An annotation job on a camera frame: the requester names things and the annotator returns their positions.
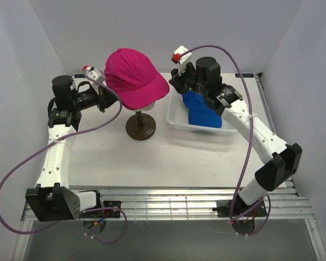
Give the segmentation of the pink cap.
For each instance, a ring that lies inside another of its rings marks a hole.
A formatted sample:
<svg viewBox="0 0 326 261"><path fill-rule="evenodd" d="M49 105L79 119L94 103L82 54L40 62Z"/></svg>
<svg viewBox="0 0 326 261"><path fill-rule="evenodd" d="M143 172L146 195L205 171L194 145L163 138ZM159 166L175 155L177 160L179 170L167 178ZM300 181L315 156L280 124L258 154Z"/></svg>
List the pink cap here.
<svg viewBox="0 0 326 261"><path fill-rule="evenodd" d="M105 82L133 110L138 100L153 102L170 91L168 82L157 71L150 59L131 48L119 48L105 62Z"/></svg>

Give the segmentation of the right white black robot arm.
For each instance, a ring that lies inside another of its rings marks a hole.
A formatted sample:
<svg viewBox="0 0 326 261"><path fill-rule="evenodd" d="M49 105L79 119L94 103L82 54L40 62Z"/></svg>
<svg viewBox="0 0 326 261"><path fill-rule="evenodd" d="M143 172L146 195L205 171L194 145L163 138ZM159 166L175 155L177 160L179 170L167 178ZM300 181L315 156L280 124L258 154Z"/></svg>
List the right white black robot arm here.
<svg viewBox="0 0 326 261"><path fill-rule="evenodd" d="M245 101L234 87L223 82L221 67L215 58L202 57L193 64L177 53L172 61L179 64L177 69L171 71L169 81L177 93L192 91L201 95L208 108L248 141L249 148L256 151L263 163L243 189L236 189L230 204L231 216L247 216L268 192L297 172L302 148L297 143L290 145L276 136L257 116L250 113L250 101Z"/></svg>

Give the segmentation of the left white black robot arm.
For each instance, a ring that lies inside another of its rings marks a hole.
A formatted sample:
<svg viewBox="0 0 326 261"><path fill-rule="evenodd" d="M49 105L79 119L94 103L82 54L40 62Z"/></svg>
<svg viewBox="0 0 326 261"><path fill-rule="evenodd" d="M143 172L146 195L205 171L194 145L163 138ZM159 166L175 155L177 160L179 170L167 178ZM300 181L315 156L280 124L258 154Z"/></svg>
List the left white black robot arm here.
<svg viewBox="0 0 326 261"><path fill-rule="evenodd" d="M96 190L72 192L68 167L82 110L97 107L103 113L118 99L81 74L55 77L52 90L54 98L48 105L50 147L35 187L26 191L26 201L41 222L75 220L83 211L99 217L104 212L100 193Z"/></svg>

